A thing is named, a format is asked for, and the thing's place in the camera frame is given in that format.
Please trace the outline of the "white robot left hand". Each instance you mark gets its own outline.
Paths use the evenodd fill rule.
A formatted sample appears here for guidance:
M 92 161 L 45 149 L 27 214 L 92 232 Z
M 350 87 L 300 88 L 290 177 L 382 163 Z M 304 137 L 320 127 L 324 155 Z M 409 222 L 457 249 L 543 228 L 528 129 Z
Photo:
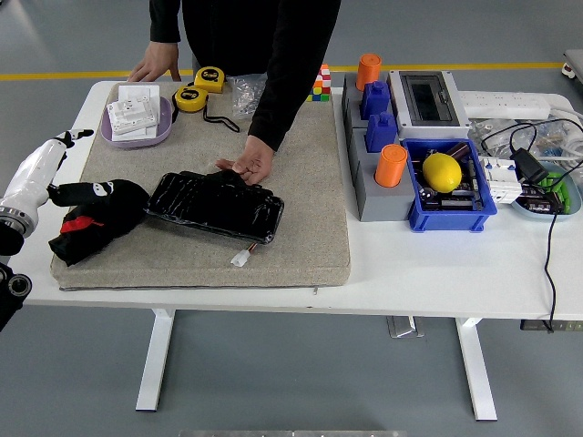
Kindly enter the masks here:
M 1 199 L 1 214 L 32 217 L 49 199 L 65 207 L 92 203 L 110 196 L 115 190 L 111 181 L 52 185 L 66 159 L 66 151 L 75 145 L 77 139 L 93 134 L 92 129 L 68 130 L 47 140 L 31 153 L 19 166 Z

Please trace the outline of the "person's right hand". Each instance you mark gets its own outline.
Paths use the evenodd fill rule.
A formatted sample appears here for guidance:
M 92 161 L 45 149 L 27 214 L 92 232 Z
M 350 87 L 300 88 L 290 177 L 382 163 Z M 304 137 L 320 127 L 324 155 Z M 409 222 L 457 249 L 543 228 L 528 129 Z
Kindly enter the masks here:
M 177 43 L 150 42 L 143 58 L 128 75 L 128 82 L 154 82 L 166 73 L 180 82 L 179 46 Z

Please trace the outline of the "person's left hand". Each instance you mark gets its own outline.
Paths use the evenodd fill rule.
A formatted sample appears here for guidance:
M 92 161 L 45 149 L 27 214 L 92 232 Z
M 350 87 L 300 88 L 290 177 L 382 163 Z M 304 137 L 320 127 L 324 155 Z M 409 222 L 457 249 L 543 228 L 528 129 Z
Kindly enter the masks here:
M 236 160 L 218 159 L 215 166 L 237 173 L 247 185 L 260 184 L 272 171 L 274 151 L 258 137 L 248 135 L 245 147 Z

